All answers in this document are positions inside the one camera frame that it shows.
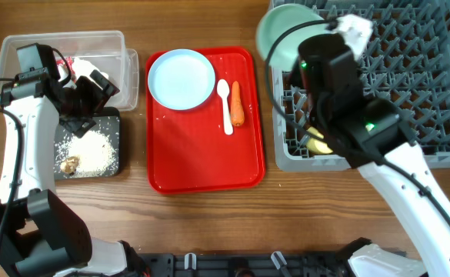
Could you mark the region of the light blue plate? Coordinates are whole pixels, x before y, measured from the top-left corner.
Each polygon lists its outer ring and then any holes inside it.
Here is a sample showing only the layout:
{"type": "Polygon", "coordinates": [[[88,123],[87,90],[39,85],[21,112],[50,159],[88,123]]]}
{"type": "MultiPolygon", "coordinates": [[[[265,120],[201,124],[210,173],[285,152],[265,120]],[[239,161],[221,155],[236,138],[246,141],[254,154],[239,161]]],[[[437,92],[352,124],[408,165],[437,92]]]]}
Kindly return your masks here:
{"type": "Polygon", "coordinates": [[[214,90],[215,70],[201,53],[175,49],[158,57],[148,70],[147,85],[160,105],[185,111],[204,103],[214,90]]]}

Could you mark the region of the grey dishwasher rack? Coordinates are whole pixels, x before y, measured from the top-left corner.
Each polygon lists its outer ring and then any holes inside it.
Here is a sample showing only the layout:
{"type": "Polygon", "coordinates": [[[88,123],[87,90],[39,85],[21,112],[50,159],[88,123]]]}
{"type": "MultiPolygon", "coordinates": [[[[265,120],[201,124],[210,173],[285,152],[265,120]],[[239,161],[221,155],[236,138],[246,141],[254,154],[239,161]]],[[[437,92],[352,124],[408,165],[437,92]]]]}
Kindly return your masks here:
{"type": "MultiPolygon", "coordinates": [[[[359,61],[364,94],[385,98],[410,122],[431,169],[450,168],[450,1],[270,1],[304,5],[322,18],[355,14],[374,22],[359,61]]],[[[274,97],[298,124],[305,124],[307,93],[272,68],[274,97]]],[[[349,169],[337,155],[316,155],[273,109],[275,160],[286,172],[349,169]]]]}

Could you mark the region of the white plastic spoon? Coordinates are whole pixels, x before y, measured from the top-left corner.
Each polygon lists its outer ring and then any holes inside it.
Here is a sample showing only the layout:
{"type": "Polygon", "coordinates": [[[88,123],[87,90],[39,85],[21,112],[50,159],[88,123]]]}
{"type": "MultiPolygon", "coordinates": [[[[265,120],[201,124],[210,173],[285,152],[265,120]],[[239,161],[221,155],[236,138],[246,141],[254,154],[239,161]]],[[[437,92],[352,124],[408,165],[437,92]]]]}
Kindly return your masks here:
{"type": "Polygon", "coordinates": [[[230,94],[230,88],[226,80],[219,79],[217,84],[218,96],[222,99],[222,114],[223,114],[223,127],[226,135],[233,134],[233,126],[231,121],[231,115],[228,107],[228,96],[230,94]]]}

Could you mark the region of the red snack wrapper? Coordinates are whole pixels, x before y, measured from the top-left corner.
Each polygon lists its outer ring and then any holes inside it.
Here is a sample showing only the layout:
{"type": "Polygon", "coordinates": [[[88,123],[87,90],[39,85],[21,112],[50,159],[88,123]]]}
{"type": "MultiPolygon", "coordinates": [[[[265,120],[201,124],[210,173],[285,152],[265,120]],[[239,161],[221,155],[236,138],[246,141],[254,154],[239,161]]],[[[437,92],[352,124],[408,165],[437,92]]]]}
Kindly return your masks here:
{"type": "Polygon", "coordinates": [[[58,58],[56,60],[56,65],[58,68],[58,73],[60,76],[60,79],[64,79],[68,76],[68,73],[71,72],[71,77],[75,77],[75,71],[72,68],[73,59],[71,57],[67,57],[67,62],[64,62],[61,58],[58,58]]]}

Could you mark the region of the clear plastic waste bin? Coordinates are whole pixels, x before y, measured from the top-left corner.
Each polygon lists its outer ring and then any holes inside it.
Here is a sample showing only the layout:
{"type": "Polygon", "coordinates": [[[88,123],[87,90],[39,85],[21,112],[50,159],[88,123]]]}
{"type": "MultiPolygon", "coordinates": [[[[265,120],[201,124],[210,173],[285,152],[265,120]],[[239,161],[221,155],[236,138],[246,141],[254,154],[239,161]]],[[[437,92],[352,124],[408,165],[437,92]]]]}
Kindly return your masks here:
{"type": "Polygon", "coordinates": [[[137,107],[139,63],[136,50],[125,46],[120,31],[56,32],[10,35],[3,40],[0,51],[0,78],[12,78],[21,72],[16,50],[38,43],[58,49],[65,58],[90,62],[108,75],[120,92],[107,102],[108,107],[131,111],[137,107]]]}

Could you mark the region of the white rice pile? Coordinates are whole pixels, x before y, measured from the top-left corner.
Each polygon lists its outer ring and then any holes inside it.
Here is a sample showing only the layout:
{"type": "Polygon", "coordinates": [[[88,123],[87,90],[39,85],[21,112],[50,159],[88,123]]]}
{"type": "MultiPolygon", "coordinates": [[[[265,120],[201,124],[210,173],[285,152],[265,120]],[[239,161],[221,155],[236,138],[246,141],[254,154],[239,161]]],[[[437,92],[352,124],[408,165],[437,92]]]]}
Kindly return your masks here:
{"type": "Polygon", "coordinates": [[[55,142],[54,173],[57,179],[81,179],[114,175],[118,171],[118,149],[110,135],[100,131],[88,131],[82,138],[61,134],[55,142]],[[71,156],[79,157],[79,165],[73,175],[60,170],[60,164],[71,156]]]}

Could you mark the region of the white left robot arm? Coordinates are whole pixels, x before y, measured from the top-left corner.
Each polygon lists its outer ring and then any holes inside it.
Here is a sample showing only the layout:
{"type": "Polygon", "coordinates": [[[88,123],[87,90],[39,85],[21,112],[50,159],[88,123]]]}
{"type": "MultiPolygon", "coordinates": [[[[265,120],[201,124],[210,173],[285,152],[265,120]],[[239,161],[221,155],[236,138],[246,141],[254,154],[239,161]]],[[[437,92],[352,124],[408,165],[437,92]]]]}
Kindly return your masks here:
{"type": "Polygon", "coordinates": [[[33,43],[17,51],[20,71],[3,80],[6,121],[0,179],[0,271],[10,276],[149,276],[124,241],[93,238],[55,192],[55,132],[82,137],[118,92],[100,71],[61,76],[59,50],[33,43]]]}

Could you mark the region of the red serving tray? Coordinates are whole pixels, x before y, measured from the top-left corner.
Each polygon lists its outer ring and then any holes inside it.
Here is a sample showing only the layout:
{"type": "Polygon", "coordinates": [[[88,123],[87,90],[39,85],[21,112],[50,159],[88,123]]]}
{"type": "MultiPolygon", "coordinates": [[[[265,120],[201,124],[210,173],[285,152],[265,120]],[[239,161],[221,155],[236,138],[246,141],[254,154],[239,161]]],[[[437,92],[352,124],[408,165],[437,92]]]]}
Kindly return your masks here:
{"type": "Polygon", "coordinates": [[[242,189],[265,176],[262,124],[255,67],[243,47],[202,48],[217,79],[237,82],[245,113],[243,125],[226,135],[222,100],[216,92],[187,111],[159,103],[153,77],[146,77],[148,181],[162,194],[242,189]]]}

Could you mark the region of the orange carrot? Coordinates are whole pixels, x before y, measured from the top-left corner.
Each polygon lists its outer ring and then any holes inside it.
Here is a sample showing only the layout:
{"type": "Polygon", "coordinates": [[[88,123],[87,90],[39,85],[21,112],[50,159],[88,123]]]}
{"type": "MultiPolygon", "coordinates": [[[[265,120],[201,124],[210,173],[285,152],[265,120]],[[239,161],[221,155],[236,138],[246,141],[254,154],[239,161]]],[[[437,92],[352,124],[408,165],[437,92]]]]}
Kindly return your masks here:
{"type": "Polygon", "coordinates": [[[231,98],[231,121],[234,126],[241,126],[245,122],[245,113],[242,107],[240,84],[235,81],[232,83],[232,98],[231,98]]]}

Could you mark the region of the brown mushroom piece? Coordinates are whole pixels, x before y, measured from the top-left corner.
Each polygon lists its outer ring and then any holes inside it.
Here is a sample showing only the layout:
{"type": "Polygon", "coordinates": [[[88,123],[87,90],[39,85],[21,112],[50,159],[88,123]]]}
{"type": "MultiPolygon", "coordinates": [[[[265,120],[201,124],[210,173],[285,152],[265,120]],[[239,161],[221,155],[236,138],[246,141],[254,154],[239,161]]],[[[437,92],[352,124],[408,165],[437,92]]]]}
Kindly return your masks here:
{"type": "Polygon", "coordinates": [[[60,170],[65,174],[73,175],[79,165],[79,157],[71,156],[60,164],[60,170]]]}

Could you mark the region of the yellow cup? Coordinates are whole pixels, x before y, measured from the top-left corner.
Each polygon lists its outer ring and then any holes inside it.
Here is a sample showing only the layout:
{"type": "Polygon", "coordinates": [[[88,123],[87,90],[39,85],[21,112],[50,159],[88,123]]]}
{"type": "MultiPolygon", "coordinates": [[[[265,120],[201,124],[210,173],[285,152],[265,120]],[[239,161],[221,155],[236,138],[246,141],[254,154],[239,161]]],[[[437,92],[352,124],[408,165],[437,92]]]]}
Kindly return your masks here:
{"type": "MultiPolygon", "coordinates": [[[[320,133],[316,128],[314,127],[310,127],[307,129],[308,132],[312,133],[313,135],[323,139],[324,136],[322,133],[320,133]]],[[[306,148],[311,151],[314,152],[315,154],[319,154],[319,155],[329,155],[332,154],[333,151],[328,147],[328,145],[324,142],[320,142],[317,139],[314,138],[310,138],[306,144],[305,144],[306,148]]]]}

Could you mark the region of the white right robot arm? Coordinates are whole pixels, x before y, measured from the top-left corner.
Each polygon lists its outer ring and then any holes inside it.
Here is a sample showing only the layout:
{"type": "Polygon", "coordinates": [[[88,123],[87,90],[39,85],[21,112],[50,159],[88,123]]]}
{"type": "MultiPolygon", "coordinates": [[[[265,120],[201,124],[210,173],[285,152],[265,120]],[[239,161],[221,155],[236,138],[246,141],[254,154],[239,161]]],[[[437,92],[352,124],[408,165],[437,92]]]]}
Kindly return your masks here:
{"type": "Polygon", "coordinates": [[[309,121],[326,144],[388,203],[430,276],[450,276],[450,201],[409,124],[389,100],[367,97],[358,63],[339,34],[298,47],[309,121]]]}

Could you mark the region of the white napkin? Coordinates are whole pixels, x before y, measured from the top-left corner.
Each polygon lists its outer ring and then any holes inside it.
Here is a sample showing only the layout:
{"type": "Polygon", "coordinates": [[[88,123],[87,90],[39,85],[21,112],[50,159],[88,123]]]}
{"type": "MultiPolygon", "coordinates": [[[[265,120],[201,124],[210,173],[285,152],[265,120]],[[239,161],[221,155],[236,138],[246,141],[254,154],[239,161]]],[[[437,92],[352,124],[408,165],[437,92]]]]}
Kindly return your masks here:
{"type": "Polygon", "coordinates": [[[75,71],[75,77],[70,79],[70,81],[65,85],[65,87],[69,88],[75,88],[76,81],[79,77],[85,76],[90,81],[94,81],[93,78],[90,77],[90,74],[96,70],[99,71],[106,79],[109,79],[109,76],[107,73],[100,71],[96,66],[94,66],[91,62],[88,60],[82,59],[82,58],[72,58],[72,68],[75,71]]]}

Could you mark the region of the black waste tray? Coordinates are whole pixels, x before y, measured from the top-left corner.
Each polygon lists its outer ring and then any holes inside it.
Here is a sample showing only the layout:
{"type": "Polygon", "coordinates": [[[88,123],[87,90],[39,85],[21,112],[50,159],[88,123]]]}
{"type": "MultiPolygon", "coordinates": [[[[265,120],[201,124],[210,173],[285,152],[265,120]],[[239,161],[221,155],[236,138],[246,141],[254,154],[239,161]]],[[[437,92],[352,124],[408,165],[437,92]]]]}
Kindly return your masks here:
{"type": "MultiPolygon", "coordinates": [[[[96,125],[90,128],[88,131],[100,131],[103,134],[110,135],[110,138],[113,139],[113,145],[118,149],[118,158],[119,158],[119,146],[120,146],[120,131],[121,131],[121,118],[119,110],[116,108],[106,108],[105,111],[100,115],[93,118],[96,122],[96,125]]],[[[61,137],[61,134],[66,132],[69,135],[73,135],[71,132],[68,132],[63,126],[59,125],[55,132],[55,142],[56,139],[61,137]]]]}

